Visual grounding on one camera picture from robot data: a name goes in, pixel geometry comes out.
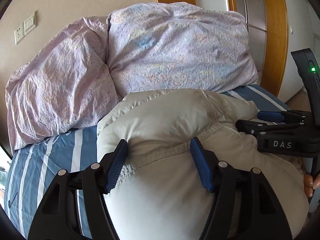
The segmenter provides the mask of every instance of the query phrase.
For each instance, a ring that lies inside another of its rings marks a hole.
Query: wall outlet
[[[14,39],[16,41],[16,44],[19,43],[24,37],[24,27],[23,24],[21,24],[17,29],[14,30]]]
[[[36,12],[23,21],[24,35],[27,35],[36,27]]]

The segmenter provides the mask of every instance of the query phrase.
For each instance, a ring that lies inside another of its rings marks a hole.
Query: blue gripper pad
[[[109,170],[107,173],[108,176],[108,182],[105,186],[105,189],[108,193],[116,187],[116,184],[118,182],[122,167],[124,165],[125,159],[127,158],[128,155],[128,143],[125,141],[122,143],[120,146]]]
[[[204,151],[205,150],[203,149],[198,138],[193,138],[190,142],[190,152],[191,152],[193,161],[196,164],[202,185],[209,192],[213,192],[214,185],[212,184],[212,170],[209,168],[204,158],[204,155],[203,155]]]
[[[268,111],[260,111],[257,117],[258,119],[263,121],[277,122],[277,123],[281,123],[285,119],[285,117],[281,114],[281,112],[268,112]]]

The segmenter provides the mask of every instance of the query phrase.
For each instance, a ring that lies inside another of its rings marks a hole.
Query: clothing
[[[156,90],[127,95],[97,126],[97,160],[120,139],[129,155],[105,201],[120,239],[198,239],[214,194],[202,186],[190,140],[234,168],[258,167],[276,193],[295,237],[308,213],[296,158],[257,151],[254,136],[236,130],[238,119],[256,118],[253,102],[212,91]]]

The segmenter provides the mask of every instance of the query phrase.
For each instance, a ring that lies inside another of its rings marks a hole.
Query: silver pin
[[[218,165],[219,165],[220,167],[222,167],[222,168],[225,168],[225,167],[228,166],[228,163],[226,163],[226,162],[224,162],[224,161],[221,161],[221,162],[218,163]]]
[[[97,168],[99,168],[100,167],[100,164],[99,163],[92,163],[91,164],[91,169],[93,169],[93,170],[96,170]]]
[[[66,173],[67,173],[67,171],[64,170],[64,169],[58,171],[58,175],[59,175],[59,176],[63,176],[63,175],[66,174]]]
[[[260,174],[261,173],[261,170],[259,168],[256,168],[256,167],[254,167],[252,169],[252,171],[253,171],[254,174]]]

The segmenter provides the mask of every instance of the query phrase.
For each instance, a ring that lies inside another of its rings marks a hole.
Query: beige wall
[[[13,0],[0,20],[0,141],[8,146],[5,86],[13,71],[29,62],[64,26],[89,16],[155,0]],[[37,28],[15,45],[14,29],[37,11]]]

